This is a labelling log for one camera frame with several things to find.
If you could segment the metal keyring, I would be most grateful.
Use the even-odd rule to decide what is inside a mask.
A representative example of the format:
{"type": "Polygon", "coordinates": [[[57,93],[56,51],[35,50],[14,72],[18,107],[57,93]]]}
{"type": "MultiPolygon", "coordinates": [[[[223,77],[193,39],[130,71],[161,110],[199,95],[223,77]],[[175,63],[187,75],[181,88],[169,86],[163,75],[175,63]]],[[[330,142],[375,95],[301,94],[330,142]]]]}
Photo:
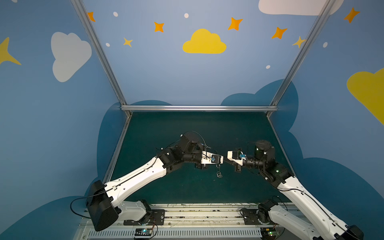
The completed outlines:
{"type": "Polygon", "coordinates": [[[221,165],[220,164],[216,164],[216,168],[217,168],[217,172],[216,172],[216,175],[218,178],[222,178],[223,175],[221,173],[221,165]]]}

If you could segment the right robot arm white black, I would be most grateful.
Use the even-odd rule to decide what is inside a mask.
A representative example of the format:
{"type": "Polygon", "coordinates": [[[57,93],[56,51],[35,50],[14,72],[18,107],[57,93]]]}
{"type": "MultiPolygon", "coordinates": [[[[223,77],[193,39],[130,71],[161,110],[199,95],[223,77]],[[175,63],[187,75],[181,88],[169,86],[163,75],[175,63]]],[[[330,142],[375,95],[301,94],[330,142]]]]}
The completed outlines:
{"type": "Polygon", "coordinates": [[[293,173],[275,158],[275,148],[265,140],[255,143],[254,155],[248,157],[241,150],[229,151],[225,161],[239,172],[242,168],[257,169],[275,189],[285,195],[304,214],[307,221],[287,211],[274,200],[259,204],[255,213],[241,210],[245,220],[264,225],[276,224],[301,240],[362,240],[363,231],[356,225],[347,225],[323,206],[301,184],[293,173]]]}

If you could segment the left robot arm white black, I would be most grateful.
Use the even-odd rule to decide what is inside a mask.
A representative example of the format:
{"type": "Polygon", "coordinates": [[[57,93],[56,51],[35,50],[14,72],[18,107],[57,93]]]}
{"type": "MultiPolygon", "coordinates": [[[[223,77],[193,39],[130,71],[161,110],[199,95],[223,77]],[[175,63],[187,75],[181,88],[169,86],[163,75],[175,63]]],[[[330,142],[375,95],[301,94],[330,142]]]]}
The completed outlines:
{"type": "Polygon", "coordinates": [[[107,183],[100,180],[92,183],[86,207],[95,231],[103,231],[120,220],[148,221],[152,215],[150,205],[144,200],[127,202],[126,198],[147,184],[178,170],[184,163],[193,163],[198,169],[223,164],[224,157],[208,152],[205,141],[200,142],[200,139],[198,133],[187,132],[131,173],[107,183]]]}

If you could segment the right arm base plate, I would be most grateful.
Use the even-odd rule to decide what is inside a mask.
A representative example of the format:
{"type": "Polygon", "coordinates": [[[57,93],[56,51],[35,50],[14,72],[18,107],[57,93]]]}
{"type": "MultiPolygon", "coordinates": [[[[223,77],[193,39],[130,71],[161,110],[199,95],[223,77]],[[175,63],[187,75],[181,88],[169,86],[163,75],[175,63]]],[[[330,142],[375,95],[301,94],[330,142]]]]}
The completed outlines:
{"type": "Polygon", "coordinates": [[[271,220],[268,212],[259,209],[240,209],[245,225],[269,225],[271,220]]]}

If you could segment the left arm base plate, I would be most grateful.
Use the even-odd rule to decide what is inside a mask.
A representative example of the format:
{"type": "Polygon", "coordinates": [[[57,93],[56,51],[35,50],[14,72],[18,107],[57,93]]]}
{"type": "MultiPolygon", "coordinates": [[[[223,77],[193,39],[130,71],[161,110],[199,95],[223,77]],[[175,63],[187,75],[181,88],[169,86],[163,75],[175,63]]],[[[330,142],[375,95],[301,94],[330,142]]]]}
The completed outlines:
{"type": "Polygon", "coordinates": [[[162,226],[165,220],[165,210],[152,210],[139,221],[125,220],[124,226],[145,226],[156,224],[162,226]]]}

